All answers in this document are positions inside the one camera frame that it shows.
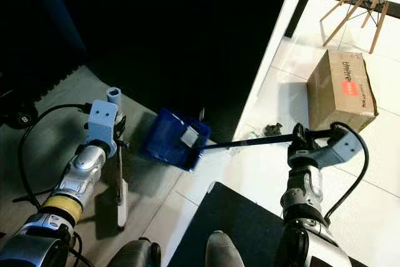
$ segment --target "cardboard box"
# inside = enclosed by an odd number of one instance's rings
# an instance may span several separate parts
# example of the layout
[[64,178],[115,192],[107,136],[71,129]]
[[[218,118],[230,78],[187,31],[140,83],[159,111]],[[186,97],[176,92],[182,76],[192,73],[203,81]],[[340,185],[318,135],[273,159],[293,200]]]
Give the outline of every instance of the cardboard box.
[[326,51],[307,82],[310,129],[328,129],[335,121],[356,131],[378,115],[361,53]]

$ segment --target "wooden chair leg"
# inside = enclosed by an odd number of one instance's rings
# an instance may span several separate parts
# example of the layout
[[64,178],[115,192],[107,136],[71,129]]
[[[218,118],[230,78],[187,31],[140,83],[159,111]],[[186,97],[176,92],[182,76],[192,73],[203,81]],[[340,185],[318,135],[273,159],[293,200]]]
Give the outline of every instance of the wooden chair leg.
[[365,16],[364,19],[364,23],[362,24],[361,28],[364,28],[364,26],[367,24],[367,21],[369,19],[369,13],[373,13],[374,12],[374,8],[376,7],[376,5],[378,4],[379,0],[374,0],[371,4],[371,7],[368,9],[368,13],[367,16]]
[[346,1],[346,0],[340,0],[329,12],[327,12],[327,13],[325,14],[324,17],[322,17],[322,19],[321,19],[320,21],[322,21],[323,19],[325,19],[326,17],[328,17],[328,15],[331,14],[338,6],[341,6],[342,3],[343,3],[344,1]]
[[340,22],[340,24],[337,26],[337,28],[333,31],[333,33],[329,36],[329,38],[326,39],[324,46],[326,46],[327,43],[330,42],[330,40],[335,36],[336,33],[338,33],[338,31],[342,28],[342,26],[344,25],[344,23],[346,23],[346,21],[351,17],[351,15],[353,15],[353,13],[355,12],[355,10],[363,3],[364,0],[358,0],[357,3],[354,5],[354,7],[349,11],[349,13],[346,15],[346,17],[344,17],[344,19],[342,20],[342,22]]
[[381,29],[382,29],[383,20],[385,19],[386,13],[388,12],[388,9],[389,9],[389,3],[390,3],[389,1],[385,1],[385,4],[383,5],[381,18],[377,24],[375,37],[372,41],[371,50],[369,51],[369,53],[373,53],[373,51],[374,51],[376,41],[378,40],[379,33],[381,32]]

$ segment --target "person's foot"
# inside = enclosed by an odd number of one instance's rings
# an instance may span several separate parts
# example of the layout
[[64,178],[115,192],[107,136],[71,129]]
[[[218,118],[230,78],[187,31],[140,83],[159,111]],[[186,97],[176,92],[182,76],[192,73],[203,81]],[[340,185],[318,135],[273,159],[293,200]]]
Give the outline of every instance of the person's foot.
[[206,267],[244,267],[232,240],[222,231],[215,231],[208,238]]

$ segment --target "white tile floor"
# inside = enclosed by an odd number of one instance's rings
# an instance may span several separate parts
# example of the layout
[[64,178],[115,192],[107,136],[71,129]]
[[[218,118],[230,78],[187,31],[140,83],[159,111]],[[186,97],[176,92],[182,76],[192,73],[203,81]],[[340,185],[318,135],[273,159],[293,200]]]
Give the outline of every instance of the white tile floor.
[[[266,124],[280,122],[290,133],[308,124],[306,80],[326,49],[362,52],[377,98],[379,116],[361,135],[371,155],[369,170],[347,201],[333,214],[331,230],[352,257],[368,266],[398,266],[400,253],[400,19],[387,16],[374,54],[367,51],[375,27],[361,29],[363,17],[347,23],[328,47],[322,47],[348,7],[341,6],[320,24],[333,0],[310,0],[292,39],[283,38],[252,114],[245,138]],[[212,181],[220,181],[276,215],[286,189],[286,144],[206,153],[194,173],[184,173],[146,230],[159,241],[166,266]],[[339,199],[361,170],[363,155],[323,171],[324,212]]]

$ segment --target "gray floor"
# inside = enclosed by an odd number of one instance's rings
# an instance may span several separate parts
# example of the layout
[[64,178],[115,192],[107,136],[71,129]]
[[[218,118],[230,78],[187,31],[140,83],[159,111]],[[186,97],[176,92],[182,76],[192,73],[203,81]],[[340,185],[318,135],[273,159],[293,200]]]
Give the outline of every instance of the gray floor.
[[[81,67],[50,93],[36,107],[40,112],[63,103],[85,103],[104,99],[108,86],[90,70]],[[124,177],[129,183],[129,218],[122,233],[116,231],[114,205],[114,158],[103,167],[94,196],[75,230],[82,236],[84,254],[97,266],[105,266],[125,243],[140,237],[179,179],[182,171],[138,155],[141,141],[154,120],[155,113],[127,97],[123,98],[128,116],[124,136],[130,147],[124,153]],[[87,115],[76,109],[62,109],[38,124],[24,148],[24,162],[34,191],[50,188],[84,141],[83,124]],[[35,212],[29,203],[12,203],[24,195],[19,179],[16,150],[23,130],[0,128],[0,231],[15,232]]]

